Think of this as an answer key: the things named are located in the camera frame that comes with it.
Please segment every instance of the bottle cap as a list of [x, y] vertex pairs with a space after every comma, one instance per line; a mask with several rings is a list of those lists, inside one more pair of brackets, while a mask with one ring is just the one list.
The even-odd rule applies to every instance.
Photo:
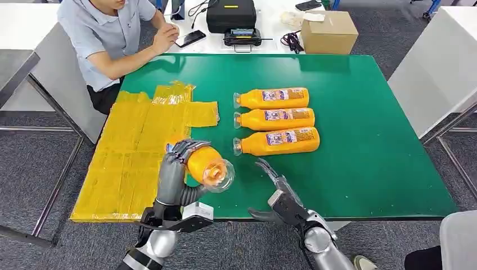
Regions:
[[233, 113], [233, 127], [239, 128], [242, 126], [242, 117], [240, 116], [239, 112]]
[[239, 156], [242, 153], [242, 140], [239, 138], [233, 139], [233, 154]]
[[238, 108], [240, 107], [240, 94], [234, 93], [233, 94], [233, 107]]
[[215, 159], [205, 169], [202, 180], [210, 192], [220, 193], [230, 187], [235, 178], [235, 169], [226, 159]]

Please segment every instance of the green mat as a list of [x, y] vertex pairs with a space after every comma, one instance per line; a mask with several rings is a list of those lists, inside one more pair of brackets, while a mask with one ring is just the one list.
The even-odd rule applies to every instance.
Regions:
[[197, 86], [194, 101], [218, 101], [219, 125], [192, 130], [236, 169], [229, 190], [201, 199], [218, 219], [250, 218], [248, 207], [269, 209], [275, 190], [256, 157], [233, 156], [233, 137], [253, 133], [233, 128], [233, 93], [301, 86], [310, 91], [321, 145], [265, 159], [306, 207], [328, 219], [431, 218], [457, 210], [371, 56], [164, 55], [128, 75], [121, 90], [152, 96], [156, 85], [173, 80]]

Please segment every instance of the man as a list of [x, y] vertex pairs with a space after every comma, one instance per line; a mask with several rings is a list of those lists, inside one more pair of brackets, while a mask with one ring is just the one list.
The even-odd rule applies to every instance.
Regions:
[[[138, 52], [140, 20], [158, 29]], [[58, 21], [76, 49], [93, 107], [108, 115], [124, 76], [166, 52], [179, 30], [148, 0], [64, 0]]]

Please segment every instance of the robotic arm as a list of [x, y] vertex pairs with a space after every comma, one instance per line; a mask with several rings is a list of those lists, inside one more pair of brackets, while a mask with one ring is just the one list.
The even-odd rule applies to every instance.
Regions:
[[184, 183], [187, 160], [204, 146], [210, 146], [210, 142], [186, 139], [164, 156], [156, 199], [136, 222], [140, 226], [137, 244], [117, 270], [160, 270], [176, 246], [178, 232], [193, 232], [212, 224], [213, 208], [197, 202], [207, 189], [201, 184], [190, 187]]
[[313, 266], [308, 260], [305, 249], [313, 254], [319, 270], [355, 270], [351, 261], [336, 246], [338, 237], [335, 232], [318, 213], [303, 206], [286, 178], [278, 175], [263, 159], [258, 159], [256, 165], [262, 167], [270, 176], [277, 190], [268, 199], [268, 205], [272, 211], [256, 211], [250, 208], [250, 215], [260, 221], [294, 226], [300, 235], [300, 247], [311, 269]]
[[[197, 149], [210, 142], [186, 139], [178, 142], [164, 156], [160, 167], [157, 196], [153, 206], [144, 210], [139, 224], [138, 241], [124, 257], [117, 270], [161, 270], [173, 252], [178, 232], [194, 232], [213, 223], [213, 208], [197, 202], [207, 189], [203, 185], [190, 187], [184, 183], [186, 164]], [[315, 211], [306, 209], [286, 178], [278, 175], [263, 159], [256, 164], [270, 176], [277, 190], [268, 199], [272, 211], [249, 209], [260, 221], [286, 223], [300, 235], [300, 247], [313, 254], [320, 270], [354, 270], [348, 258], [335, 244], [338, 239], [326, 221]]]

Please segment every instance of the cardboard box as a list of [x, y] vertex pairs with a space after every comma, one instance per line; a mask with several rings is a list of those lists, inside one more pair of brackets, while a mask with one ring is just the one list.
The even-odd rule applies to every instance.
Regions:
[[358, 31], [346, 11], [314, 11], [324, 21], [303, 20], [301, 38], [306, 53], [347, 55], [358, 38]]

